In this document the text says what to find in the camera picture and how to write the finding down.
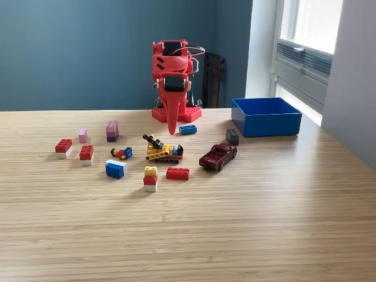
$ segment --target blue plastic box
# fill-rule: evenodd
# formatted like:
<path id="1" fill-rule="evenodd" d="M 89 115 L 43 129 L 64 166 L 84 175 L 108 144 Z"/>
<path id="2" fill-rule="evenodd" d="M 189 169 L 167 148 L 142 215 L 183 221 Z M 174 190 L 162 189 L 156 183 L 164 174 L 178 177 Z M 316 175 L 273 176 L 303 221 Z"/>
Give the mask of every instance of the blue plastic box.
<path id="1" fill-rule="evenodd" d="M 233 99 L 231 118 L 244 137 L 296 135 L 301 112 L 282 98 Z"/>

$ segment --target dark wooden chair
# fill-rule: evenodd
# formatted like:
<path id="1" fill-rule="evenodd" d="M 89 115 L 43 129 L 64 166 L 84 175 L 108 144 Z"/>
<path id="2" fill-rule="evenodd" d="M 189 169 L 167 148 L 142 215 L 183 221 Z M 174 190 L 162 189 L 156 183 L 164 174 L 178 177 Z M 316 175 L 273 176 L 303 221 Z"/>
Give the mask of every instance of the dark wooden chair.
<path id="1" fill-rule="evenodd" d="M 223 57 L 205 53 L 204 78 L 202 83 L 202 107 L 207 108 L 209 99 L 209 77 L 213 77 L 213 92 L 211 95 L 210 108 L 218 107 L 219 86 L 221 76 L 225 74 L 226 63 Z"/>

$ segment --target pink lego brick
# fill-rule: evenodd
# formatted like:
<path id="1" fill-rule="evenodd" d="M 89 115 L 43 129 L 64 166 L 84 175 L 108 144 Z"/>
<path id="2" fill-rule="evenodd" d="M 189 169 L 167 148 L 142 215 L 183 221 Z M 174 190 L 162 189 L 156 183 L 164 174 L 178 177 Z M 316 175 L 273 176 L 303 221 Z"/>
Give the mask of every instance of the pink lego brick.
<path id="1" fill-rule="evenodd" d="M 88 140 L 88 131 L 85 128 L 80 128 L 78 130 L 78 139 L 80 143 L 86 143 Z"/>
<path id="2" fill-rule="evenodd" d="M 116 132 L 118 130 L 118 122 L 108 122 L 106 132 Z"/>

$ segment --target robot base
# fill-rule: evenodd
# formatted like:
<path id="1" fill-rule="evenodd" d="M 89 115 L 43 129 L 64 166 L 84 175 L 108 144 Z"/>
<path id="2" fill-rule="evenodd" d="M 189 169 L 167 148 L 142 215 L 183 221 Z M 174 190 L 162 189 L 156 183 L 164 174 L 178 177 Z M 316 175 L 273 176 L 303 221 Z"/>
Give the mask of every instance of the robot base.
<path id="1" fill-rule="evenodd" d="M 179 116 L 178 120 L 182 120 L 185 122 L 192 122 L 198 119 L 202 115 L 201 108 L 195 106 L 191 108 L 186 108 L 185 115 Z M 156 120 L 160 122 L 167 122 L 167 114 L 165 108 L 153 108 L 152 109 L 152 116 Z"/>

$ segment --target toy car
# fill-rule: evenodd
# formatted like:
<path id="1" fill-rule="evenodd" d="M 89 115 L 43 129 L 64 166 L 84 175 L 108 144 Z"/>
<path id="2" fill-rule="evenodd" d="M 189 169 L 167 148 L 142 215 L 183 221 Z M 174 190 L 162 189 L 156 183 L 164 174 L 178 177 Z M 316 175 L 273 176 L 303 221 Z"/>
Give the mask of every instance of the toy car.
<path id="1" fill-rule="evenodd" d="M 204 169 L 222 170 L 223 166 L 236 156 L 236 153 L 235 146 L 227 143 L 216 144 L 208 154 L 200 159 L 199 165 L 203 166 Z"/>

